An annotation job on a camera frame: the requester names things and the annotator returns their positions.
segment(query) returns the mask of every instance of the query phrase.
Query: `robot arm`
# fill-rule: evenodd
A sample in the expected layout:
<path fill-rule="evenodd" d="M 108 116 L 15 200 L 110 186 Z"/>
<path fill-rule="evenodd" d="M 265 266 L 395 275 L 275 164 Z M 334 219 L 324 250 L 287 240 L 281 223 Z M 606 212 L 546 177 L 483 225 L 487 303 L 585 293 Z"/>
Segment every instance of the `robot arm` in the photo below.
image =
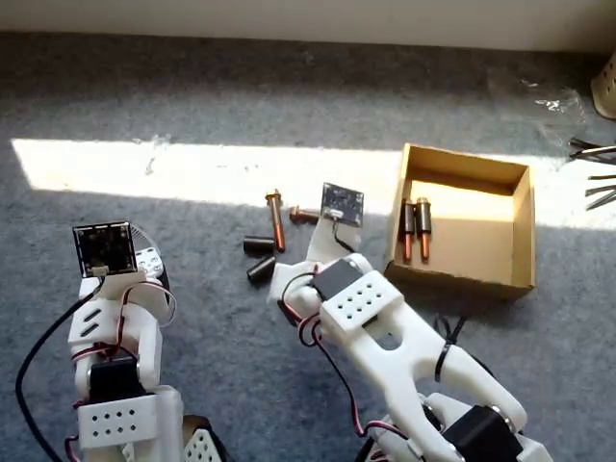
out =
<path fill-rule="evenodd" d="M 310 268 L 315 275 L 309 281 L 285 282 Z M 363 256 L 352 254 L 327 265 L 278 265 L 270 294 L 284 298 L 283 308 L 293 307 L 305 320 L 318 319 L 323 338 L 341 346 L 383 393 L 393 423 L 407 436 L 400 449 L 400 438 L 376 430 L 387 435 L 381 447 L 399 454 L 396 460 L 552 461 L 541 445 L 518 434 L 526 424 L 520 402 L 462 348 L 448 345 L 443 356 L 446 341 Z M 396 339 L 396 349 L 379 345 L 385 333 Z M 417 394 L 415 381 L 432 376 L 439 362 L 442 381 L 469 394 L 478 406 L 454 406 L 458 401 Z M 426 406 L 440 417 L 440 428 L 426 417 Z"/>
<path fill-rule="evenodd" d="M 81 292 L 91 284 L 85 279 Z M 77 412 L 87 462 L 124 462 L 127 455 L 148 462 L 184 460 L 182 399 L 159 386 L 159 321 L 166 318 L 159 314 L 168 310 L 161 283 L 138 271 L 107 277 L 98 297 L 73 315 L 68 343 L 84 403 Z"/>

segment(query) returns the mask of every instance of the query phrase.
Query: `perforated plate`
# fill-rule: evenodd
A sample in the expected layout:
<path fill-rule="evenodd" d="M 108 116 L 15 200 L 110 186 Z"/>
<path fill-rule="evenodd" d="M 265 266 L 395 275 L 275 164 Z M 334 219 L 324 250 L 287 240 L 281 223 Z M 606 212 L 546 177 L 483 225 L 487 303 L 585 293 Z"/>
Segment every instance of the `perforated plate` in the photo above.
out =
<path fill-rule="evenodd" d="M 348 332 L 361 327 L 391 304 L 403 302 L 404 297 L 378 271 L 371 271 L 357 279 L 346 289 L 323 303 L 342 330 Z"/>
<path fill-rule="evenodd" d="M 81 406 L 79 443 L 82 449 L 150 440 L 158 435 L 157 397 L 122 399 Z"/>
<path fill-rule="evenodd" d="M 220 462 L 220 456 L 216 449 L 210 432 L 199 428 L 184 448 L 185 462 Z"/>

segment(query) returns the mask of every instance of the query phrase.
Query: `gray carpet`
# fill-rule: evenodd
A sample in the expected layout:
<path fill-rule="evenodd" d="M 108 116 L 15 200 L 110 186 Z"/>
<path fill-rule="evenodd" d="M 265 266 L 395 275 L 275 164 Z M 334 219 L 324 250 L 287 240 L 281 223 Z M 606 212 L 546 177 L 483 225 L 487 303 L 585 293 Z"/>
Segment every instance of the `gray carpet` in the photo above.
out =
<path fill-rule="evenodd" d="M 77 294 L 70 226 L 113 218 L 140 223 L 160 243 L 182 306 L 165 332 L 163 381 L 181 390 L 187 412 L 210 417 L 237 460 L 352 460 L 361 444 L 345 392 L 324 359 L 299 345 L 266 304 L 267 290 L 245 282 L 251 261 L 239 242 L 269 229 L 265 209 L 33 190 L 11 144 L 161 134 L 185 143 L 375 150 L 413 141 L 541 160 L 534 292 L 514 304 L 406 292 L 427 318 L 437 311 L 475 314 L 461 345 L 526 406 L 526 434 L 554 460 L 612 459 L 616 220 L 604 212 L 598 223 L 580 225 L 584 215 L 556 188 L 570 136 L 616 137 L 614 124 L 594 115 L 587 90 L 604 57 L 41 35 L 0 36 L 0 56 L 0 459 L 43 460 L 15 404 L 13 379 L 36 337 Z M 503 72 L 574 89 L 581 107 L 552 124 L 520 99 L 502 97 L 505 81 L 493 77 Z M 562 191 L 581 195 L 583 188 L 567 184 Z M 543 219 L 548 211 L 551 220 Z M 383 263 L 386 225 L 384 217 L 369 216 L 363 232 L 361 250 L 376 266 Z M 293 262 L 311 229 L 287 229 L 284 260 Z M 45 347 L 26 388 L 58 450 L 76 429 L 66 333 L 67 326 Z M 363 415 L 379 417 L 381 397 L 343 365 Z"/>

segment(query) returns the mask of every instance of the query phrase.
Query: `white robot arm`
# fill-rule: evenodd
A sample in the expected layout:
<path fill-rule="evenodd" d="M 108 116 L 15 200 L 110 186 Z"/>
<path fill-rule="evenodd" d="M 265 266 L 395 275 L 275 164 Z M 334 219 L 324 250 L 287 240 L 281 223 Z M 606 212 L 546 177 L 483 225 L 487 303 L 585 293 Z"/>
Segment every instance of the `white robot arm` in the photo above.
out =
<path fill-rule="evenodd" d="M 128 222 L 73 228 L 82 268 L 80 301 L 41 336 L 22 365 L 15 391 L 33 435 L 54 462 L 25 402 L 22 382 L 42 344 L 72 315 L 68 335 L 75 365 L 79 435 L 64 442 L 71 462 L 224 462 L 209 422 L 184 416 L 180 394 L 160 385 L 161 326 L 175 313 L 158 248 Z M 135 251 L 138 233 L 153 246 Z"/>
<path fill-rule="evenodd" d="M 308 323 L 317 324 L 308 345 L 320 346 L 321 336 L 336 343 L 383 393 L 395 427 L 372 428 L 380 449 L 392 457 L 379 460 L 552 462 L 542 445 L 519 434 L 526 424 L 520 402 L 466 351 L 447 344 L 363 256 L 279 264 L 270 296 L 280 300 L 302 338 Z M 377 342 L 386 334 L 396 339 L 396 349 Z M 435 370 L 477 406 L 438 394 L 419 395 L 415 381 Z"/>

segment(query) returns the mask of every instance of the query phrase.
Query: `copper pin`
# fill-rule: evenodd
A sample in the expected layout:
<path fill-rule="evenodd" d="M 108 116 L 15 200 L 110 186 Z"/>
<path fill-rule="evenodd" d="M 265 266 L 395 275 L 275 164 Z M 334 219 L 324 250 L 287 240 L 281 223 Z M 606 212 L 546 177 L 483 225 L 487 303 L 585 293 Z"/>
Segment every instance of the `copper pin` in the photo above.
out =
<path fill-rule="evenodd" d="M 319 222 L 319 214 L 312 210 L 300 209 L 298 205 L 295 205 L 289 209 L 289 219 L 294 224 L 310 223 L 317 224 Z"/>
<path fill-rule="evenodd" d="M 422 262 L 430 261 L 430 235 L 422 233 Z"/>
<path fill-rule="evenodd" d="M 280 217 L 280 206 L 282 205 L 281 195 L 278 190 L 273 190 L 266 194 L 266 201 L 271 211 L 271 224 L 273 226 L 273 238 L 276 241 L 276 250 L 285 251 L 285 233 L 282 229 L 282 217 Z"/>
<path fill-rule="evenodd" d="M 432 215 L 430 213 L 430 203 L 425 197 L 420 197 L 417 199 L 417 204 L 415 205 L 415 218 L 417 220 L 417 235 L 422 242 L 422 262 L 427 263 L 430 260 Z"/>
<path fill-rule="evenodd" d="M 402 237 L 404 238 L 404 263 L 411 263 L 413 255 L 413 236 L 415 235 L 415 217 L 413 214 L 413 203 L 404 199 L 402 201 Z"/>

